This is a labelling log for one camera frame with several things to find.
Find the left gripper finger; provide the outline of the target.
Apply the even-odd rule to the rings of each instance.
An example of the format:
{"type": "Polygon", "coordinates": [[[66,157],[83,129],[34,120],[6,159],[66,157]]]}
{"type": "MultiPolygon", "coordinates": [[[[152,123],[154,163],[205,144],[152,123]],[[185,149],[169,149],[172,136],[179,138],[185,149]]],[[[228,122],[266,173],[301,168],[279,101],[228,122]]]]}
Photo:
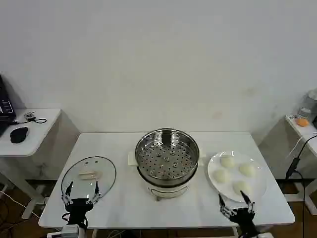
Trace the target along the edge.
{"type": "Polygon", "coordinates": [[[99,182],[95,182],[95,188],[93,190],[93,194],[91,194],[88,198],[87,204],[92,204],[94,205],[99,201],[101,198],[101,193],[100,193],[100,188],[99,188],[99,182]]]}
{"type": "Polygon", "coordinates": [[[73,188],[73,181],[64,189],[62,190],[61,199],[65,205],[69,205],[71,202],[70,194],[73,188]]]}

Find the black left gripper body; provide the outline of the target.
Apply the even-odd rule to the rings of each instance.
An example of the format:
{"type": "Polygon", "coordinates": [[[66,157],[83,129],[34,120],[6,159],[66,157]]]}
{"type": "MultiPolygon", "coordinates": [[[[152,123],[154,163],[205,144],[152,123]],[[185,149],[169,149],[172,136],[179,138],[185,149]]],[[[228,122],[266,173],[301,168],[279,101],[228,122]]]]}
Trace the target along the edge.
{"type": "Polygon", "coordinates": [[[69,214],[69,225],[87,225],[86,213],[93,209],[93,203],[88,198],[74,198],[65,205],[69,214]]]}

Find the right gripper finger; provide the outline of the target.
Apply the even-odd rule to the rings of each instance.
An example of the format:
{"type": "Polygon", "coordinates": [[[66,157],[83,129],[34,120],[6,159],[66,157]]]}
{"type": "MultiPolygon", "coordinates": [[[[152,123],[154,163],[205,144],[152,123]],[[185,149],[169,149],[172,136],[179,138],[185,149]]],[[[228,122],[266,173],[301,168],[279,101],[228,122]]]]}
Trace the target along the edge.
{"type": "Polygon", "coordinates": [[[231,215],[233,214],[233,211],[228,208],[226,205],[225,205],[225,202],[221,196],[221,194],[218,195],[218,199],[219,199],[219,205],[220,205],[220,212],[221,214],[226,217],[227,219],[230,220],[230,217],[231,215]]]}
{"type": "Polygon", "coordinates": [[[250,198],[248,197],[247,194],[245,194],[242,190],[240,191],[245,203],[247,204],[247,211],[250,213],[250,214],[255,214],[254,212],[254,205],[255,205],[255,202],[252,202],[250,200],[250,198]]]}

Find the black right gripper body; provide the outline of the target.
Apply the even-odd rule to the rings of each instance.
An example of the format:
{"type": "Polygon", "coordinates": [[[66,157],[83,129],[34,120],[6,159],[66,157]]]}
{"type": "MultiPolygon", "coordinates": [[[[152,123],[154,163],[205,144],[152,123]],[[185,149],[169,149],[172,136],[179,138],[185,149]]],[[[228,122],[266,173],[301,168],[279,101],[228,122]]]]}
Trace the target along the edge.
{"type": "Polygon", "coordinates": [[[237,208],[232,210],[229,219],[233,223],[237,223],[242,235],[257,235],[258,230],[253,223],[255,212],[248,208],[237,208]]]}

